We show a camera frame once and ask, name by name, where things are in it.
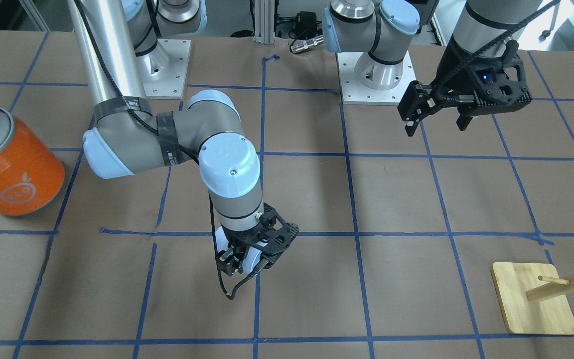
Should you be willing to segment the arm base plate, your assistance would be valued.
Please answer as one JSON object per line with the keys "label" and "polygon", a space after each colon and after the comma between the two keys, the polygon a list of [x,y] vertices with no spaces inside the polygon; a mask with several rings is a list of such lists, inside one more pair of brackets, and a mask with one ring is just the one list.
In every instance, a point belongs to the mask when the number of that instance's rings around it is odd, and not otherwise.
{"label": "arm base plate", "polygon": [[393,65],[378,63],[366,52],[338,53],[337,63],[344,104],[396,106],[408,84],[416,80],[408,52]]}
{"label": "arm base plate", "polygon": [[184,97],[191,47],[189,39],[158,39],[156,48],[137,57],[147,99]]}

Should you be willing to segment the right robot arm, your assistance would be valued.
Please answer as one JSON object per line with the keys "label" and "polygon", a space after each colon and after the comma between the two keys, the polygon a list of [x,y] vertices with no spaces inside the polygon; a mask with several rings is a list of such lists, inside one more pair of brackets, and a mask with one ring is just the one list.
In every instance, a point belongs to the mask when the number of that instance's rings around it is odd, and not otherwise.
{"label": "right robot arm", "polygon": [[144,83],[172,71],[164,36],[205,26],[202,0],[70,0],[96,125],[83,136],[91,170],[118,178],[198,161],[221,228],[217,268],[256,275],[289,248],[298,227],[263,201],[261,163],[232,100],[204,89],[184,111],[154,114]]}

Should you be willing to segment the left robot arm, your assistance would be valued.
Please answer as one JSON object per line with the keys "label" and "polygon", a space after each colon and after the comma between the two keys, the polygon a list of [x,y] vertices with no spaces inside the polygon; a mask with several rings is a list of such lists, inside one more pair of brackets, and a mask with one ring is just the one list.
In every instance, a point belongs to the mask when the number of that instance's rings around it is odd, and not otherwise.
{"label": "left robot arm", "polygon": [[[424,118],[455,107],[456,125],[477,116],[516,112],[531,104],[517,38],[532,20],[558,4],[552,0],[467,0],[429,84],[409,82],[397,111],[413,136]],[[365,86],[397,85],[413,36],[421,24],[405,0],[333,0],[324,9],[322,36],[333,53],[359,52],[355,75]]]}

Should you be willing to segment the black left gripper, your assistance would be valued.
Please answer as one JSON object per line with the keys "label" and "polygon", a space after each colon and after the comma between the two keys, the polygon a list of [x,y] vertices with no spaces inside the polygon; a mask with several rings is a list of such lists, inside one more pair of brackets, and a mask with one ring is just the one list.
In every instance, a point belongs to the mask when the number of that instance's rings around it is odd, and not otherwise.
{"label": "black left gripper", "polygon": [[477,57],[439,87],[470,55],[455,39],[450,39],[432,86],[412,80],[397,105],[407,136],[414,136],[420,122],[437,113],[441,104],[457,107],[456,125],[460,131],[465,131],[477,115],[519,111],[531,104],[524,64],[517,55],[519,44],[511,39],[508,46],[501,44],[497,57]]}

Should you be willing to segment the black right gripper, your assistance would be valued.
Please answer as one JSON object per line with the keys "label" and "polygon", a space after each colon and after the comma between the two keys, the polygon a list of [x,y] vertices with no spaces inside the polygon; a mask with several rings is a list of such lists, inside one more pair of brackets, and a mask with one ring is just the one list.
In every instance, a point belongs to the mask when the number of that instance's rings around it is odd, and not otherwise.
{"label": "black right gripper", "polygon": [[[258,210],[244,218],[244,222],[249,224],[245,230],[232,230],[225,225],[221,226],[226,238],[235,247],[254,247],[262,252],[260,262],[251,275],[271,268],[300,231],[296,223],[285,222],[276,209],[267,203],[264,203],[262,211]],[[215,255],[217,269],[228,277],[236,273],[246,274],[243,262],[247,254],[247,249],[219,250]]]}

